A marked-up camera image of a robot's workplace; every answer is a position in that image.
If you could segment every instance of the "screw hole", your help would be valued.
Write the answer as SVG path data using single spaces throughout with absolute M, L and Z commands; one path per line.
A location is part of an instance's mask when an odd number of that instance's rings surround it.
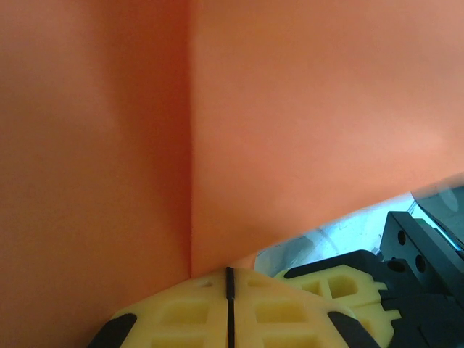
M 394 272 L 403 273 L 406 271 L 406 267 L 400 261 L 396 261 L 396 260 L 388 261 L 386 265 L 388 266 L 388 268 L 390 268 Z
M 421 273 L 424 273 L 426 271 L 426 261 L 423 259 L 422 255 L 418 255 L 415 257 L 415 267 Z
M 406 233 L 403 230 L 400 230 L 398 232 L 398 242 L 401 245 L 405 245 L 405 243 L 406 243 Z

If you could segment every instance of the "orange panel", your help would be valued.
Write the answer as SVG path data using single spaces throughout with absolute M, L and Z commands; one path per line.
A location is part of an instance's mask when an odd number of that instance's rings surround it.
M 464 169 L 461 1 L 203 0 L 193 276 Z
M 84 347 L 189 277 L 186 1 L 0 11 L 2 347 Z

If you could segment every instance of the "yellow foam padding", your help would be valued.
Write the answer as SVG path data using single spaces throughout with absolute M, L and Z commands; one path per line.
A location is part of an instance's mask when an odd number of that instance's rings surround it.
M 352 310 L 377 344 L 382 348 L 387 348 L 394 334 L 391 321 L 401 318 L 399 312 L 397 310 L 385 311 L 380 303 L 367 304 L 352 308 Z
M 347 348 L 327 313 L 346 306 L 252 270 L 236 270 L 237 348 Z
M 236 348 L 347 348 L 327 316 L 348 307 L 253 270 L 235 269 Z M 137 321 L 121 348 L 226 348 L 225 271 L 185 281 L 119 311 Z
M 378 345 L 388 347 L 394 334 L 391 321 L 401 318 L 401 315 L 397 310 L 383 309 L 378 290 L 386 290 L 385 283 L 376 282 L 370 274 L 346 265 L 290 279 L 284 278 L 286 272 L 280 272 L 275 278 L 348 306 Z
M 115 314 L 137 315 L 121 348 L 222 348 L 227 341 L 225 271 L 184 281 Z

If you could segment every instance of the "orange wall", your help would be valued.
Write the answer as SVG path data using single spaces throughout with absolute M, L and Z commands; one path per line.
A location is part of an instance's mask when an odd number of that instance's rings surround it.
M 203 0 L 194 275 L 464 171 L 461 1 Z
M 188 278 L 187 5 L 0 5 L 1 347 L 84 347 Z

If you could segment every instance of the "yellow foam block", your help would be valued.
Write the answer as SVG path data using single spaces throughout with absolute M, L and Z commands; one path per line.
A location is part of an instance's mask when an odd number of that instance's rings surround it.
M 346 306 L 252 270 L 236 270 L 237 348 L 348 347 L 327 316 Z
M 353 311 L 252 270 L 235 269 L 236 348 L 347 348 L 327 316 Z M 225 271 L 185 281 L 114 315 L 137 320 L 121 348 L 226 348 Z
M 115 314 L 137 315 L 121 348 L 221 348 L 227 341 L 223 270 L 185 281 Z
M 275 278 L 297 289 L 348 306 L 379 346 L 387 348 L 393 338 L 391 321 L 401 318 L 397 310 L 385 311 L 378 290 L 384 283 L 375 282 L 370 274 L 350 266 L 340 265 L 295 278 L 284 278 L 287 270 Z
M 382 348 L 387 348 L 393 339 L 394 329 L 391 321 L 400 319 L 397 310 L 385 311 L 380 303 L 352 308 L 362 326 Z

